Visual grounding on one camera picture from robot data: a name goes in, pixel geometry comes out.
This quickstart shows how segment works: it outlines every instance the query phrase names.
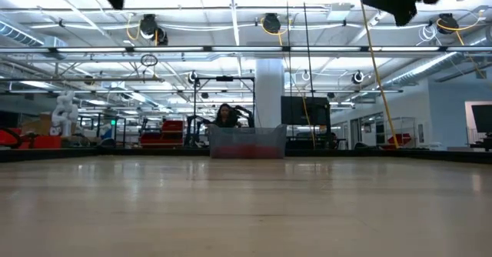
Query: clear plastic bin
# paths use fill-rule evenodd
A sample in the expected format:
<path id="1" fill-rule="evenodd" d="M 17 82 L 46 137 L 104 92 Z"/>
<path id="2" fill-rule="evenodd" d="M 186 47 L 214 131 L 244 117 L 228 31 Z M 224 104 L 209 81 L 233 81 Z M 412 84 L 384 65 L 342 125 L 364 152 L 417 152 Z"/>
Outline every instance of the clear plastic bin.
<path id="1" fill-rule="evenodd" d="M 277 128 L 210 128 L 210 157 L 222 159 L 282 159 L 287 126 Z"/>

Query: pillar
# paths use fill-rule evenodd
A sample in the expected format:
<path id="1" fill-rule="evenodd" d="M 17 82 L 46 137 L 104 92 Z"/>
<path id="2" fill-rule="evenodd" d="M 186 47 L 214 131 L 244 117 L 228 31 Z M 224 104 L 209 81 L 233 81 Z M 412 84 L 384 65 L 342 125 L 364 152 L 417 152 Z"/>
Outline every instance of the pillar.
<path id="1" fill-rule="evenodd" d="M 281 96 L 284 94 L 282 59 L 256 60 L 255 126 L 275 128 L 281 124 Z"/>

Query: black monitor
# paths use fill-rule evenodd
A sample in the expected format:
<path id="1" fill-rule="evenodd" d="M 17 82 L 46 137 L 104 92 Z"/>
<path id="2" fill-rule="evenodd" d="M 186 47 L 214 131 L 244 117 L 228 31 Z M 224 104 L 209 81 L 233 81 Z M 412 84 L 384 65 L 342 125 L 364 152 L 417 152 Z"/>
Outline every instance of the black monitor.
<path id="1" fill-rule="evenodd" d="M 473 105 L 475 125 L 479 133 L 492 133 L 492 105 Z"/>
<path id="2" fill-rule="evenodd" d="M 309 122 L 306 119 L 306 111 L 302 97 L 282 96 L 282 124 L 286 125 L 331 125 L 330 102 L 327 98 L 307 97 L 306 109 Z"/>

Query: woman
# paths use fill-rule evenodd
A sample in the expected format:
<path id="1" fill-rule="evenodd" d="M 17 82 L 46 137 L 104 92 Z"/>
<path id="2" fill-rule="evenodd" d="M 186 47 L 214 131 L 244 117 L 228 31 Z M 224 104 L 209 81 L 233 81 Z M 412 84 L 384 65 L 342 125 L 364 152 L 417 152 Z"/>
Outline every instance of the woman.
<path id="1" fill-rule="evenodd" d="M 234 128 L 238 125 L 236 111 L 229 104 L 222 104 L 218 109 L 214 124 L 222 128 Z"/>

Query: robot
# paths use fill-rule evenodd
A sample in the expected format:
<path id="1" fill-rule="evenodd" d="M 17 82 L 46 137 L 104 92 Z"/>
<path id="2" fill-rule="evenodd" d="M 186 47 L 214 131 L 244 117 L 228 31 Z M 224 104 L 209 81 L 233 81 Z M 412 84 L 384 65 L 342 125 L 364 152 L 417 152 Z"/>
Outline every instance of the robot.
<path id="1" fill-rule="evenodd" d="M 73 103 L 75 93 L 65 91 L 56 98 L 56 108 L 52 113 L 52 126 L 49 135 L 71 136 L 71 124 L 77 123 L 78 107 Z"/>

